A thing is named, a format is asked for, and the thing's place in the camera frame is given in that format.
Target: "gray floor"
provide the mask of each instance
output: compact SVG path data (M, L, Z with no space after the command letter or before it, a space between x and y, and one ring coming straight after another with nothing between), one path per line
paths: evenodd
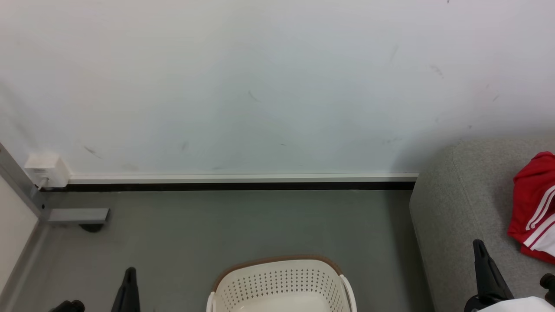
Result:
M143 312L204 311L217 275L275 255L338 263L359 311L432 311L408 211L409 191L59 193L60 208L110 207L92 234L51 229L14 311L81 300L109 311L137 269Z

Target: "red cloth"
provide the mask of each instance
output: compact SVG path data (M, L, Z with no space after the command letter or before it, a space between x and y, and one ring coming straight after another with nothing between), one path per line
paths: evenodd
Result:
M522 244L521 253L555 264L555 155L537 154L513 181L508 234Z

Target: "white plug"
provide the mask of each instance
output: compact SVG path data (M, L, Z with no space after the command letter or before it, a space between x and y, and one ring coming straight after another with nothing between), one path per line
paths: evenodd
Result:
M68 184L69 170L58 154L31 154L25 170L40 188L62 188Z

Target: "laundry basket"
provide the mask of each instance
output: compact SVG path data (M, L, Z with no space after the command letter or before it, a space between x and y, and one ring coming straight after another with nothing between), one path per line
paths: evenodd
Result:
M356 312L351 285L323 256L256 260L224 271L206 312Z

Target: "brown basket rim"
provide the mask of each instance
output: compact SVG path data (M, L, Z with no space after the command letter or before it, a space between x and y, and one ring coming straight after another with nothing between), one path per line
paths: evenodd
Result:
M220 285L221 280L223 280L226 275L228 275L229 273L231 273L233 271L236 271L236 270L239 270L239 269L244 269L244 268L247 268L249 266L259 265L259 264L266 264L266 263L272 263L272 262L281 262L281 261L290 261L290 260L319 260L319 261L322 261L322 262L326 263L327 265L331 266L333 268L333 270L338 275L343 274L343 272L341 271L341 268L339 268L339 266L335 262L333 262L329 258L321 256L321 255L307 254L307 255L273 256L273 257L269 257L269 258L262 258L262 259L243 262L243 263L236 264L236 265L226 269L216 279L216 282L214 283L214 287L212 288L212 291L216 292L216 290L218 289L218 286Z

